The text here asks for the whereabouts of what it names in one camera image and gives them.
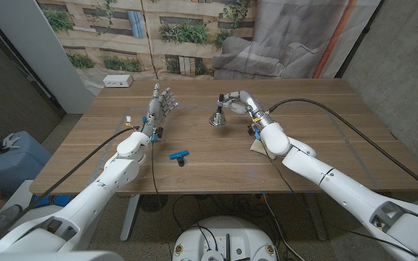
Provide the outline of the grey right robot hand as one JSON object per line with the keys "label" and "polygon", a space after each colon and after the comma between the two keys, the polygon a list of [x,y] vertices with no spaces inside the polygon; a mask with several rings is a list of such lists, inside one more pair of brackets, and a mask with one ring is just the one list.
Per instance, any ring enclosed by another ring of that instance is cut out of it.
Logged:
{"label": "grey right robot hand", "polygon": [[222,94],[217,101],[217,105],[230,109],[238,115],[249,114],[252,121],[263,128],[274,122],[268,112],[247,91],[234,91],[229,94]]}

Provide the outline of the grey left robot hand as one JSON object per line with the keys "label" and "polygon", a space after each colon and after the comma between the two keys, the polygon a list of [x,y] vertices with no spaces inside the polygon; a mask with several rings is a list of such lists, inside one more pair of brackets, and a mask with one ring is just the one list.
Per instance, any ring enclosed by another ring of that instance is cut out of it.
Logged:
{"label": "grey left robot hand", "polygon": [[178,105],[178,102],[173,98],[171,88],[168,87],[160,91],[160,84],[156,83],[148,105],[146,119],[140,131],[147,136],[151,136],[158,128],[163,126],[166,117]]}

